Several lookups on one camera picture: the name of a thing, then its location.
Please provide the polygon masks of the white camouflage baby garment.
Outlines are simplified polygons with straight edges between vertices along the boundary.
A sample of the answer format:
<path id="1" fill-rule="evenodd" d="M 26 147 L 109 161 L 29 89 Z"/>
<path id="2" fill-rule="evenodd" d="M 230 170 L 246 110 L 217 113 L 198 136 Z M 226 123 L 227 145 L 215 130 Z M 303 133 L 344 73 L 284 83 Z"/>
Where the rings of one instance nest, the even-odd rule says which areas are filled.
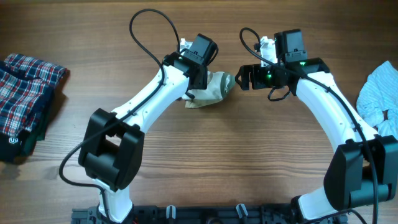
<path id="1" fill-rule="evenodd" d="M 188 90 L 187 93 L 194 96 L 190 98 L 187 94 L 182 96 L 185 107 L 197 109 L 204 106 L 221 102 L 236 84 L 232 74 L 227 72 L 208 72 L 207 87 L 205 90 Z"/>

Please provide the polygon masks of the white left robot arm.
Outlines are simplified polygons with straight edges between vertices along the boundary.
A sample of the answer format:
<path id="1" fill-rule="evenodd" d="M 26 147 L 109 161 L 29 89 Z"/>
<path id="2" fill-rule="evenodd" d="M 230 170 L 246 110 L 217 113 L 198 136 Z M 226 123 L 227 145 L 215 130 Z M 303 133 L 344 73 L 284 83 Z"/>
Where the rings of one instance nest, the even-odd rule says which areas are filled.
<path id="1" fill-rule="evenodd" d="M 134 98 L 110 113 L 99 108 L 91 115 L 78 158 L 100 187 L 88 223 L 133 223 L 129 184 L 141 166 L 145 134 L 175 100 L 207 88 L 207 66 L 217 53 L 217 44 L 198 34 L 188 48 L 166 55 L 158 74 Z"/>

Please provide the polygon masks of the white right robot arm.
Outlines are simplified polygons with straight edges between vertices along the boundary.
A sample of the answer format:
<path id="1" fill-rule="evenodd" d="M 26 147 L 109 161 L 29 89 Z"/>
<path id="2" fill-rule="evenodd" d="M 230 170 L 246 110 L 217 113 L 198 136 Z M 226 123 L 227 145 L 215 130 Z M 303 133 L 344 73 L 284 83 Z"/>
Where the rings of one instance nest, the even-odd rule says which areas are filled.
<path id="1" fill-rule="evenodd" d="M 333 158 L 323 184 L 285 205 L 268 205 L 287 223 L 337 222 L 358 207 L 392 200 L 397 190 L 397 139 L 368 125 L 338 89 L 328 66 L 309 58 L 299 29 L 257 37 L 249 52 L 258 64 L 243 65 L 236 83 L 243 90 L 287 88 L 302 101 L 326 133 Z"/>

